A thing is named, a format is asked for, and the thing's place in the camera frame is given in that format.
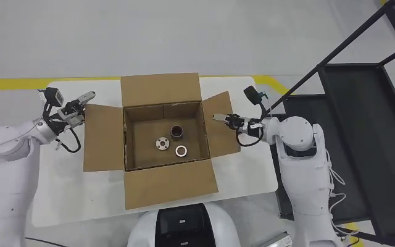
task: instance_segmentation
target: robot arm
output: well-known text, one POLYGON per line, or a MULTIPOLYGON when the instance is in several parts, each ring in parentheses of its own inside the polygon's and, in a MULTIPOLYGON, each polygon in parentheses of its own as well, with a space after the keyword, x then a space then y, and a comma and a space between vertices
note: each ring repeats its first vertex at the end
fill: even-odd
MULTIPOLYGON (((253 87, 244 92, 253 104, 262 104, 262 94, 253 87)), ((321 126, 311 126, 302 117, 290 117, 280 122, 276 117, 265 117, 264 112, 263 108, 259 119, 237 114, 214 114, 213 119, 236 130, 236 139, 241 146, 252 146, 259 141, 276 144, 281 180, 293 207, 294 246, 342 246, 333 229, 328 205, 334 188, 333 171, 321 126), (251 144, 242 144, 238 139, 240 134, 258 139, 251 144)))
POLYGON ((61 107, 59 90, 43 91, 47 101, 43 116, 19 127, 0 127, 0 246, 25 246, 25 224, 28 208, 38 186, 40 146, 58 141, 67 129, 82 125, 85 104, 95 97, 90 91, 61 107))

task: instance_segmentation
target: metal washer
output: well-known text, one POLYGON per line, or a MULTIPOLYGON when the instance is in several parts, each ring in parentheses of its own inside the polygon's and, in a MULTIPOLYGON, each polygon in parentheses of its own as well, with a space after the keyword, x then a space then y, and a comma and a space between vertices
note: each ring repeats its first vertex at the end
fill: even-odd
POLYGON ((170 142, 168 141, 168 139, 166 137, 159 137, 156 140, 156 147, 157 147, 157 149, 159 149, 161 151, 168 149, 169 146, 170 146, 170 142))
POLYGON ((187 151, 188 151, 188 150, 187 150, 187 148, 186 148, 185 146, 179 145, 179 146, 175 149, 175 154, 176 154, 178 157, 185 157, 187 151), (178 150, 179 150, 180 148, 183 148, 183 149, 185 150, 185 152, 184 152, 183 154, 180 154, 180 153, 178 152, 178 150))

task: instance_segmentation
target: table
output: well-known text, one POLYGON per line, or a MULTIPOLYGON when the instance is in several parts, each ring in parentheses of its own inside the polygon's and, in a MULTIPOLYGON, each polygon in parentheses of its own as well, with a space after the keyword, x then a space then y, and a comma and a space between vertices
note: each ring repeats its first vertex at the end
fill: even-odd
MULTIPOLYGON (((260 108, 243 93, 247 86, 255 86, 252 77, 207 77, 200 78, 200 82, 202 99, 229 91, 233 112, 260 116, 260 108)), ((90 103, 122 106, 120 80, 53 82, 50 86, 60 89, 66 101, 92 90, 96 97, 90 103)), ((84 126, 77 127, 76 133, 83 145, 84 126)), ((59 138, 74 148, 71 133, 59 138)), ((240 140, 254 141, 249 136, 241 136, 240 140)), ((259 143, 212 160, 218 193, 126 211, 123 171, 83 172, 83 150, 70 154, 63 149, 55 151, 55 147, 56 143, 51 143, 41 148, 38 190, 32 206, 35 227, 269 193, 278 187, 269 145, 259 143)))

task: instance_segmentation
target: open cardboard box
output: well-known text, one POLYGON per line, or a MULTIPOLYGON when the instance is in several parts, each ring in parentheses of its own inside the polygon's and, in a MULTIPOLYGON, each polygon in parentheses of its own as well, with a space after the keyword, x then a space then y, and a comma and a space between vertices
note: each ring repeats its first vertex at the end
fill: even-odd
POLYGON ((202 101, 197 73, 122 77, 121 91, 122 108, 86 106, 84 171, 124 170, 126 209, 218 192, 211 158, 240 151, 234 131, 212 120, 232 113, 229 93, 202 101), (182 140, 171 139, 174 125, 182 140))

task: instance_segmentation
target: yellow floor line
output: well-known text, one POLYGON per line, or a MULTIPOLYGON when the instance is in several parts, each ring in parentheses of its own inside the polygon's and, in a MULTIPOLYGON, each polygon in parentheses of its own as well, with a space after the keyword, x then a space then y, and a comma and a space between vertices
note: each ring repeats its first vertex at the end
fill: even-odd
MULTIPOLYGON (((230 77, 230 75, 203 75, 202 77, 230 77)), ((253 75, 256 84, 268 85, 274 91, 285 94, 288 89, 277 81, 274 77, 268 75, 253 75)), ((120 77, 73 77, 73 78, 0 78, 0 90, 16 89, 43 89, 51 82, 57 81, 81 81, 81 80, 119 80, 120 77)))
POLYGON ((0 78, 0 90, 43 89, 51 82, 119 80, 120 77, 72 77, 72 78, 0 78))
POLYGON ((269 75, 253 75, 252 76, 256 84, 264 84, 268 85, 273 90, 275 90, 277 93, 280 93, 281 95, 284 95, 288 89, 282 85, 276 78, 271 77, 269 75))
MULTIPOLYGON (((350 230, 359 230, 359 228, 358 228, 356 223, 344 224, 344 228, 350 229, 350 230)), ((357 240, 358 240, 358 238, 351 237, 350 238, 350 243, 355 243, 357 240)), ((364 247, 364 242, 362 241, 362 239, 360 239, 359 242, 354 244, 352 247, 364 247)))

